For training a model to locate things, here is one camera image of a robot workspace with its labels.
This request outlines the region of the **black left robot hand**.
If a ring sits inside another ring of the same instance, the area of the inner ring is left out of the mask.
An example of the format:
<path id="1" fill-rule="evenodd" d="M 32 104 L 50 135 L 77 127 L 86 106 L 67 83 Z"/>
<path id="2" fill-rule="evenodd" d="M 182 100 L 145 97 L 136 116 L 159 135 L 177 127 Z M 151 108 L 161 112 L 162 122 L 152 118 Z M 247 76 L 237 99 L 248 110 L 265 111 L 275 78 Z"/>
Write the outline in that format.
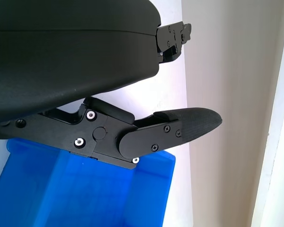
<path id="1" fill-rule="evenodd" d="M 95 98 L 176 60 L 191 25 L 148 0 L 0 0 L 0 140 L 21 138 L 128 169 L 219 127 L 206 108 L 136 120 Z"/>

